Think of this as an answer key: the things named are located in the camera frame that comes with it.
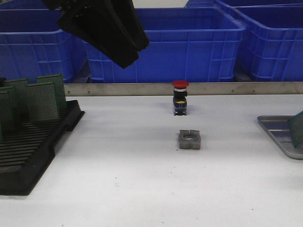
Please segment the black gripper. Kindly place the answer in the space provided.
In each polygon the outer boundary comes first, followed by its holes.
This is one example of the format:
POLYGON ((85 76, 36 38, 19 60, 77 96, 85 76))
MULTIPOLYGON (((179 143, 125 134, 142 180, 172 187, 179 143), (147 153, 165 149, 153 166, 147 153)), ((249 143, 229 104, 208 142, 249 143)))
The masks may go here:
POLYGON ((132 0, 42 2, 50 10, 60 8, 58 25, 62 30, 89 43, 121 68, 133 64, 139 58, 138 51, 149 45, 132 0))

